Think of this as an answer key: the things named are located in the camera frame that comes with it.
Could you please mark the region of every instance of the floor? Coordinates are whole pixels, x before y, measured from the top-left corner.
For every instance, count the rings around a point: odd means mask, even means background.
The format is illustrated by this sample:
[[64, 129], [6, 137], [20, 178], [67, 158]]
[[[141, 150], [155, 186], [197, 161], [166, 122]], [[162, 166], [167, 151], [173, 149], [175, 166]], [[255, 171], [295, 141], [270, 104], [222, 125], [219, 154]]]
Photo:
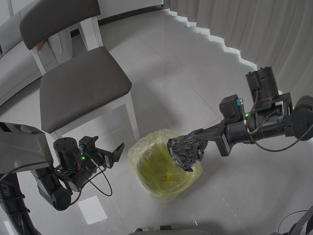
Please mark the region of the floor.
[[[104, 46], [132, 81], [141, 137], [162, 128], [187, 134], [217, 124], [222, 116], [221, 99], [235, 93], [244, 99], [246, 111], [252, 107], [245, 74], [255, 66], [225, 47], [221, 38], [210, 36], [209, 30], [185, 18], [162, 10], [106, 24], [100, 32]], [[74, 55], [86, 51], [80, 35], [72, 41]], [[0, 121], [40, 128], [39, 83], [33, 82], [2, 105]], [[313, 205], [311, 141], [273, 154], [255, 145], [237, 144], [229, 157], [221, 157], [216, 144], [210, 142], [200, 178], [174, 201], [162, 203], [146, 194], [128, 165], [127, 151], [135, 139], [125, 106], [67, 134], [76, 140], [84, 135], [98, 135], [96, 146], [109, 151], [125, 143], [120, 161], [106, 171], [113, 195], [103, 196], [87, 185], [78, 203], [56, 211], [41, 198], [30, 172], [18, 173], [30, 217], [44, 235], [127, 235], [138, 227], [156, 230], [160, 225], [203, 229], [212, 235], [267, 235], [277, 231], [287, 214]], [[53, 139], [46, 136], [57, 161]], [[294, 140], [277, 137], [260, 143], [276, 149]], [[104, 191], [108, 188], [101, 176], [94, 183]], [[93, 213], [93, 219], [85, 217], [86, 212]], [[280, 232], [288, 231], [299, 217], [301, 213], [286, 218]], [[2, 209], [0, 218], [8, 220]], [[0, 231], [12, 234], [3, 222]]]

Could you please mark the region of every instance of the baseboard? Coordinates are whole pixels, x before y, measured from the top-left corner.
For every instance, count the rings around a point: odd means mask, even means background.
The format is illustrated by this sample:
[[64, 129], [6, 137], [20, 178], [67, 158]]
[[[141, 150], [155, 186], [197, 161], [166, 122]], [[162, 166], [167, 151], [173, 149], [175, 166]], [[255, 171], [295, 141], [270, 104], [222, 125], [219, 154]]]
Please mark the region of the baseboard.
[[[107, 18], [103, 18], [98, 20], [98, 24], [99, 26], [104, 25], [104, 24], [108, 24], [120, 19], [124, 19], [124, 18], [129, 18], [135, 15], [139, 15], [139, 14], [144, 14], [144, 13], [148, 13], [148, 12], [152, 12], [152, 11], [156, 11], [156, 10], [163, 10], [165, 9], [165, 7], [163, 7], [163, 5], [155, 5], [155, 6], [150, 6], [150, 7], [145, 7], [145, 8], [141, 8], [141, 9], [137, 9], [137, 10], [131, 10], [131, 11], [127, 11], [121, 14], [117, 14], [114, 16], [110, 16]], [[79, 35], [79, 29], [75, 29], [71, 31], [71, 37], [77, 36]]]

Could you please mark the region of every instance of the beige curtain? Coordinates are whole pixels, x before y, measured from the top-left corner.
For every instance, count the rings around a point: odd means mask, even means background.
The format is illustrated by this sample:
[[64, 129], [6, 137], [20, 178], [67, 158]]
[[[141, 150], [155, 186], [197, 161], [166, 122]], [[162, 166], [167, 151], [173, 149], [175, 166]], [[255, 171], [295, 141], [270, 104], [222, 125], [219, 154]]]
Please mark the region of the beige curtain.
[[313, 96], [313, 0], [164, 0], [164, 6], [258, 68], [272, 66], [279, 90], [294, 104]]

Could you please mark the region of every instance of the crumpled black bag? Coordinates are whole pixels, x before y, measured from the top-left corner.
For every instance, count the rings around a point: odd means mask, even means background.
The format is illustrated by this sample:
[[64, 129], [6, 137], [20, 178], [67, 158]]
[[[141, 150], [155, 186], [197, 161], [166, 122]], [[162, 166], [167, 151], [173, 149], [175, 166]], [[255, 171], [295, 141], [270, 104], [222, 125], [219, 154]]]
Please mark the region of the crumpled black bag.
[[167, 149], [173, 158], [173, 162], [184, 171], [193, 171], [192, 166], [195, 162], [201, 161], [204, 149], [208, 141], [197, 139], [196, 134], [202, 133], [203, 129], [190, 132], [188, 135], [178, 136], [169, 139]]

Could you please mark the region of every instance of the yellow plastic bag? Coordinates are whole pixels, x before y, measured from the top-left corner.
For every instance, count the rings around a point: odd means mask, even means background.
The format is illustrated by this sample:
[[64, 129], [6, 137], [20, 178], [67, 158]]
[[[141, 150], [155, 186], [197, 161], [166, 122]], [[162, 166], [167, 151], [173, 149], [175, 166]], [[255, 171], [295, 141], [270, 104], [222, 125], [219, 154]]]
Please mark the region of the yellow plastic bag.
[[200, 163], [186, 172], [173, 163], [167, 141], [179, 135], [161, 129], [141, 138], [128, 151], [128, 163], [141, 187], [159, 201], [169, 202], [191, 186], [202, 174]]

